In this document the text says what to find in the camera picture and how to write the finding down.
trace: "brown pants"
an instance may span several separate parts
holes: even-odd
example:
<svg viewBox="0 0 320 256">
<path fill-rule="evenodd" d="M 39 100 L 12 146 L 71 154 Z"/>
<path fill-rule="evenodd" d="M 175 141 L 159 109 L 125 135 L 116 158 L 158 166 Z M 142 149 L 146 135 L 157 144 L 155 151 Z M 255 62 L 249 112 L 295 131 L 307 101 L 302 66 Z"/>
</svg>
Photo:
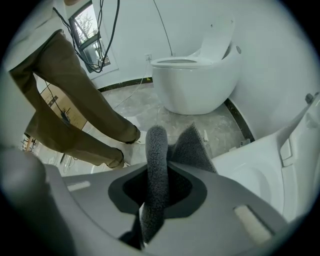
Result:
<svg viewBox="0 0 320 256">
<path fill-rule="evenodd" d="M 110 168 L 123 167 L 123 154 L 119 149 L 62 121 L 38 92 L 33 73 L 59 87 L 82 115 L 108 137 L 125 143 L 133 143 L 140 137 L 140 131 L 116 113 L 95 89 L 61 30 L 10 73 L 36 110 L 26 129 L 27 134 L 52 150 L 93 165 L 105 163 Z"/>
</svg>

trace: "tile floor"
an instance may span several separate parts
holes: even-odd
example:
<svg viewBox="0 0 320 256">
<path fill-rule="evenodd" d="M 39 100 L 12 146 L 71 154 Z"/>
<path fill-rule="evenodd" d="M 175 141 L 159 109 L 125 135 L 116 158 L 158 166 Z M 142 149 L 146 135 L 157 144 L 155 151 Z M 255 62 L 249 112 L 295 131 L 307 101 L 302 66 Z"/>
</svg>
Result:
<svg viewBox="0 0 320 256">
<path fill-rule="evenodd" d="M 147 131 L 154 125 L 161 125 L 166 129 L 169 144 L 172 144 L 188 125 L 195 122 L 200 134 L 203 137 L 205 133 L 207 134 L 208 141 L 205 142 L 205 145 L 211 158 L 233 147 L 239 147 L 240 142 L 244 140 L 236 121 L 224 104 L 205 115 L 179 115 L 169 112 L 162 106 L 152 83 L 142 84 L 138 89 L 137 87 L 138 85 L 127 86 L 102 94 L 115 111 L 142 131 Z M 122 102 L 133 92 L 130 98 Z M 88 122 L 83 130 L 109 146 L 121 149 L 125 161 L 131 165 L 146 161 L 145 145 L 119 143 L 101 133 Z M 93 174 L 110 170 L 105 164 L 95 166 L 81 160 L 74 160 L 69 156 L 61 160 L 61 153 L 43 145 L 39 145 L 36 152 L 43 163 L 56 165 L 62 176 Z"/>
</svg>

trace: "toilet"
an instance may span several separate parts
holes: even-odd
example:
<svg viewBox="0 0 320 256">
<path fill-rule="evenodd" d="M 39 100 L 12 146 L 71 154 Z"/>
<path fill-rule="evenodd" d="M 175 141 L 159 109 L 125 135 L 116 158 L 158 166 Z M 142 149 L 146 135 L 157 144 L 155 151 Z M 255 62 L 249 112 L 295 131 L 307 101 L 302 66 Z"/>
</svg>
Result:
<svg viewBox="0 0 320 256">
<path fill-rule="evenodd" d="M 241 49 L 232 42 L 235 19 L 224 13 L 208 24 L 201 48 L 186 57 L 151 62 L 156 94 L 166 109 L 181 115 L 207 114 L 236 87 Z"/>
<path fill-rule="evenodd" d="M 288 222 L 306 214 L 320 186 L 320 96 L 288 126 L 212 161 Z"/>
</svg>

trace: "cardboard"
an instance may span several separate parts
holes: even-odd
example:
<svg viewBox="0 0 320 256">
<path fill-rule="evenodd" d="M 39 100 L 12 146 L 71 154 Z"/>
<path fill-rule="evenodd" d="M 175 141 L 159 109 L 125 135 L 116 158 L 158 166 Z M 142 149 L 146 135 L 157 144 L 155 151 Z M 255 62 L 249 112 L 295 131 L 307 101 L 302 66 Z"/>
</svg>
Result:
<svg viewBox="0 0 320 256">
<path fill-rule="evenodd" d="M 82 130 L 82 128 L 85 126 L 87 120 L 84 118 L 84 116 L 79 112 L 79 110 L 75 107 L 75 105 L 71 102 L 71 100 L 63 93 L 62 90 L 60 90 L 58 87 L 49 84 L 48 86 L 54 96 L 54 99 L 60 109 L 62 111 L 65 111 L 70 118 L 70 124 L 73 126 L 79 128 Z M 41 92 L 42 98 L 45 100 L 45 102 L 49 105 L 49 107 L 53 110 L 56 115 L 62 119 L 61 112 L 59 108 L 57 107 L 57 104 L 53 100 L 53 97 L 48 90 L 48 88 L 45 88 Z"/>
</svg>

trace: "gray cloth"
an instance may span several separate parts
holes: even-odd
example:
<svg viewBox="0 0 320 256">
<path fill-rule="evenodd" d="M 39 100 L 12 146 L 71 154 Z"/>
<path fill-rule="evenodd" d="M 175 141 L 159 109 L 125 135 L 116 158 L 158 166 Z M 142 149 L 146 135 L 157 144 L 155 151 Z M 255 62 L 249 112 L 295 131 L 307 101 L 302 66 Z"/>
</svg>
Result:
<svg viewBox="0 0 320 256">
<path fill-rule="evenodd" d="M 164 210 L 169 206 L 170 191 L 167 161 L 193 166 L 216 173 L 203 140 L 193 123 L 168 146 L 166 130 L 153 126 L 146 134 L 147 192 L 141 215 L 142 238 L 150 242 L 164 223 Z"/>
</svg>

